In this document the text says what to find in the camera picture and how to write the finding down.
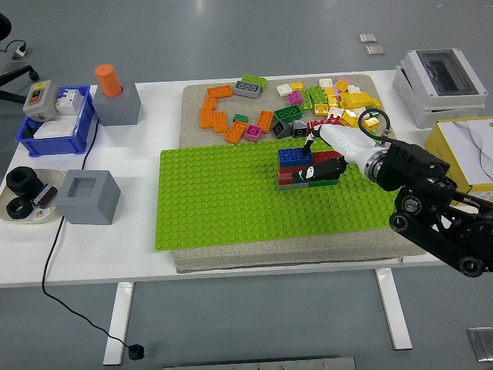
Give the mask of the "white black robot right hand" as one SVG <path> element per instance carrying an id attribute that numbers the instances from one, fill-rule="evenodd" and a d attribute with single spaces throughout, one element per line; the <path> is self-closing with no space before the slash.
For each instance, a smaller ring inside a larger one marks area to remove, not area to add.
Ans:
<path id="1" fill-rule="evenodd" d="M 374 171 L 384 157 L 386 150 L 377 146 L 375 141 L 365 135 L 360 129 L 349 126 L 321 124 L 315 126 L 307 137 L 302 154 L 310 153 L 310 147 L 317 138 L 323 140 L 333 150 L 342 155 L 341 158 L 326 160 L 306 170 L 292 173 L 295 180 L 319 181 L 338 180 L 347 169 L 348 164 L 356 165 L 360 172 L 370 181 L 376 182 Z"/>

